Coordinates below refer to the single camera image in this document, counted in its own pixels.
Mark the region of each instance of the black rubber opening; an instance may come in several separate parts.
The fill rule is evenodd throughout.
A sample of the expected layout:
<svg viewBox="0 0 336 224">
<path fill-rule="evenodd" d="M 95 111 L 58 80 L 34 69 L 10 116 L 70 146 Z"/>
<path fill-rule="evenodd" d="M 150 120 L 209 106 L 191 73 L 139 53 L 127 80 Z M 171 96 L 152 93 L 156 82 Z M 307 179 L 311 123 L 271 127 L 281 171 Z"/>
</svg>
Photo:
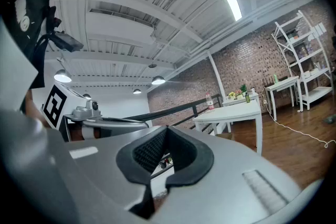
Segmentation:
<svg viewBox="0 0 336 224">
<path fill-rule="evenodd" d="M 172 126 L 160 127 L 120 149 L 117 153 L 117 165 L 125 178 L 130 182 L 146 185 L 144 201 L 131 209 L 139 216 L 151 215 L 148 213 L 149 208 L 154 208 L 151 204 L 151 174 L 167 151 L 171 154 L 175 171 L 166 180 L 168 191 L 171 187 L 196 184 L 214 163 L 213 152 L 206 144 Z"/>
</svg>

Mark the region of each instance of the white cable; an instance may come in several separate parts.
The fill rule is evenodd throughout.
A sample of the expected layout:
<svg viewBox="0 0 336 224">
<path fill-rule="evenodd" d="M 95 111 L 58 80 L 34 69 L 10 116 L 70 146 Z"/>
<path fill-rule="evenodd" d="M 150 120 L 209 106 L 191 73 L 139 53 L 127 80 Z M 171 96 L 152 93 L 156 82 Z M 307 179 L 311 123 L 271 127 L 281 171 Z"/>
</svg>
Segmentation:
<svg viewBox="0 0 336 224">
<path fill-rule="evenodd" d="M 263 99 L 263 104 L 264 104 L 264 101 L 265 101 L 265 97 L 264 97 L 264 95 L 263 95 L 264 90 L 263 90 L 262 93 L 261 93 L 261 96 L 262 96 L 262 99 Z M 313 138 L 313 139 L 315 139 L 315 140 L 317 140 L 317 141 L 319 141 L 319 142 L 324 143 L 324 144 L 325 144 L 325 145 L 324 145 L 325 148 L 327 148 L 327 147 L 328 147 L 328 144 L 331 143 L 331 142 L 335 142 L 335 143 L 336 143 L 335 140 L 330 140 L 329 142 L 326 142 L 326 141 L 323 141 L 323 140 L 319 140 L 318 138 L 316 138 L 316 137 L 314 137 L 314 136 L 311 136 L 310 134 L 304 134 L 304 133 L 302 133 L 302 132 L 300 132 L 300 131 L 293 130 L 292 128 L 290 128 L 290 127 L 288 127 L 288 126 L 285 126 L 285 125 L 283 125 L 283 124 L 280 124 L 280 123 L 278 123 L 278 122 L 276 122 L 276 121 L 274 120 L 274 118 L 272 117 L 272 114 L 269 112 L 267 106 L 266 106 L 266 109 L 267 109 L 269 115 L 271 116 L 272 120 L 273 120 L 276 124 L 278 124 L 278 125 L 280 125 L 280 126 L 283 126 L 283 127 L 285 127 L 285 128 L 288 128 L 288 129 L 292 130 L 293 132 L 297 132 L 297 133 L 300 133 L 300 134 L 303 134 L 303 135 L 310 136 L 311 138 Z"/>
</svg>

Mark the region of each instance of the gray panel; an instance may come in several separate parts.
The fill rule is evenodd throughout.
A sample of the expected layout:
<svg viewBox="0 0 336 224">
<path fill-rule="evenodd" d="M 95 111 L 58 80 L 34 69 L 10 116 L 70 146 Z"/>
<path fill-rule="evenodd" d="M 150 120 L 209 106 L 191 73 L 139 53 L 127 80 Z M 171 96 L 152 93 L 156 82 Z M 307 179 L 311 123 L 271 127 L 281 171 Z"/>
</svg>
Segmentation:
<svg viewBox="0 0 336 224">
<path fill-rule="evenodd" d="M 293 201 L 277 211 L 270 217 L 261 220 L 258 224 L 283 224 L 289 223 L 298 213 L 304 210 L 308 202 L 313 198 L 318 188 L 321 186 L 322 180 L 316 180 L 305 188 Z"/>
<path fill-rule="evenodd" d="M 171 188 L 153 221 L 250 224 L 268 217 L 268 211 L 242 176 L 251 170 L 258 170 L 288 201 L 300 194 L 301 189 L 286 173 L 243 144 L 177 129 L 207 144 L 214 153 L 214 165 L 196 185 Z"/>
<path fill-rule="evenodd" d="M 58 131 L 12 111 L 0 111 L 0 125 L 4 165 L 43 214 L 58 223 L 147 223 L 124 211 L 81 173 Z"/>
<path fill-rule="evenodd" d="M 77 150 L 95 146 L 98 153 L 76 159 L 75 162 L 101 191 L 125 210 L 129 210 L 142 201 L 145 186 L 128 182 L 119 170 L 115 158 L 122 147 L 158 128 L 156 126 L 118 136 L 70 142 L 66 147 L 68 150 Z"/>
</svg>

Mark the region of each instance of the brick wall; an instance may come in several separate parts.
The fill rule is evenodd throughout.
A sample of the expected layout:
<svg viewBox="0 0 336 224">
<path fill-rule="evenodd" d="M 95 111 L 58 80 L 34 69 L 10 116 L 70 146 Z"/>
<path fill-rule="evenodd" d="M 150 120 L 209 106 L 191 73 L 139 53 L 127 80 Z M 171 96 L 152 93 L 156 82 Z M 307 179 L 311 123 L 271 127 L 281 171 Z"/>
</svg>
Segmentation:
<svg viewBox="0 0 336 224">
<path fill-rule="evenodd" d="M 332 46 L 331 37 L 334 35 L 333 26 L 336 24 L 335 17 L 326 0 L 315 0 L 292 12 L 276 19 L 282 24 L 296 16 L 297 10 L 301 10 L 312 25 L 322 22 L 327 29 L 320 39 L 329 60 L 336 59 L 336 52 Z M 254 87 L 257 93 L 264 89 L 263 78 L 268 78 L 274 73 L 278 78 L 290 76 L 283 56 L 273 40 L 271 34 L 275 31 L 275 21 L 268 23 L 243 38 L 231 43 L 222 50 L 213 54 L 219 75 L 221 77 L 225 93 L 239 89 L 242 84 L 248 88 Z M 298 24 L 298 31 L 305 31 L 302 23 Z M 313 61 L 320 61 L 323 58 L 312 57 Z M 312 62 L 307 64 L 307 69 L 311 68 Z M 330 81 L 321 78 L 321 84 L 327 85 Z M 176 105 L 196 101 L 205 98 L 205 93 L 211 95 L 219 93 L 219 87 L 208 59 L 203 60 L 190 67 L 171 81 L 157 87 L 148 93 L 150 111 L 171 108 Z M 280 107 L 290 103 L 289 90 L 276 93 L 276 106 Z M 155 124 L 172 124 L 192 114 L 192 110 L 181 111 L 179 114 L 169 115 L 153 121 Z M 188 121 L 181 126 L 188 127 L 192 121 Z"/>
<path fill-rule="evenodd" d="M 200 61 L 176 77 L 167 81 L 148 93 L 148 104 L 151 112 L 172 108 L 177 105 L 190 103 L 205 98 L 205 93 L 210 95 L 219 93 L 219 86 L 209 59 Z M 197 106 L 197 110 L 204 109 L 205 104 Z M 154 125 L 171 125 L 193 114 L 187 109 L 159 119 L 152 120 Z M 182 123 L 181 127 L 190 127 L 192 120 Z"/>
</svg>

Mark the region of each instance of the metal shelving unit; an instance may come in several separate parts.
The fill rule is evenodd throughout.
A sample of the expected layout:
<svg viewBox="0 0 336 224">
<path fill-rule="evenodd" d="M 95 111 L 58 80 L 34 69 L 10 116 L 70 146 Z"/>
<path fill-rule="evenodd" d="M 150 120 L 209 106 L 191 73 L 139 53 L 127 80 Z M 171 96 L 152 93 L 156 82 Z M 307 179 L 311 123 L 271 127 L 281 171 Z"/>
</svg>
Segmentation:
<svg viewBox="0 0 336 224">
<path fill-rule="evenodd" d="M 308 28 L 310 29 L 307 33 L 301 35 L 300 37 L 298 37 L 297 39 L 291 40 L 290 38 L 288 38 L 287 34 L 294 31 L 296 29 L 296 26 L 299 22 L 300 19 L 304 19 L 305 23 L 307 24 Z M 326 95 L 329 92 L 333 92 L 334 93 L 334 88 L 333 88 L 333 83 L 332 83 L 332 75 L 331 75 L 331 69 L 330 69 L 330 65 L 327 59 L 327 55 L 325 53 L 325 50 L 323 48 L 323 45 L 321 43 L 321 40 L 319 38 L 319 35 L 315 29 L 315 27 L 312 27 L 311 24 L 309 23 L 309 21 L 306 19 L 306 17 L 304 16 L 304 14 L 299 10 L 297 13 L 297 16 L 282 24 L 279 25 L 277 22 L 275 22 L 276 24 L 276 29 L 274 34 L 272 34 L 272 37 L 274 38 L 274 40 L 276 41 L 282 55 L 283 58 L 285 59 L 285 62 L 287 64 L 287 67 L 289 69 L 289 73 L 290 75 L 293 77 L 293 73 L 291 68 L 298 65 L 300 72 L 301 72 L 301 76 L 300 76 L 300 83 L 304 84 L 304 88 L 305 88 L 305 94 L 302 95 L 302 100 L 303 100 L 303 104 L 307 106 L 307 109 L 310 109 L 310 103 L 321 98 L 322 96 Z M 309 55 L 299 59 L 296 51 L 295 51 L 295 47 L 304 43 L 306 40 L 308 40 L 308 37 L 310 35 L 313 35 L 314 39 L 317 40 L 320 49 L 311 52 Z M 286 44 L 282 44 L 281 41 L 279 41 L 279 38 L 285 38 L 286 40 Z M 292 64 L 289 64 L 287 57 L 285 55 L 285 52 L 289 50 L 293 53 L 294 57 L 295 57 L 295 62 Z M 313 56 L 316 56 L 318 54 L 323 54 L 325 62 L 327 64 L 326 68 L 320 69 L 316 74 L 311 75 L 308 78 L 305 78 L 303 73 L 304 70 L 302 68 L 301 63 L 303 63 L 304 61 L 310 59 Z M 330 80 L 330 84 L 331 87 L 320 87 L 318 86 L 317 88 L 314 88 L 312 91 L 308 92 L 308 87 L 307 87 L 307 83 L 313 79 L 318 79 L 319 76 L 321 75 L 325 75 L 329 78 Z"/>
</svg>

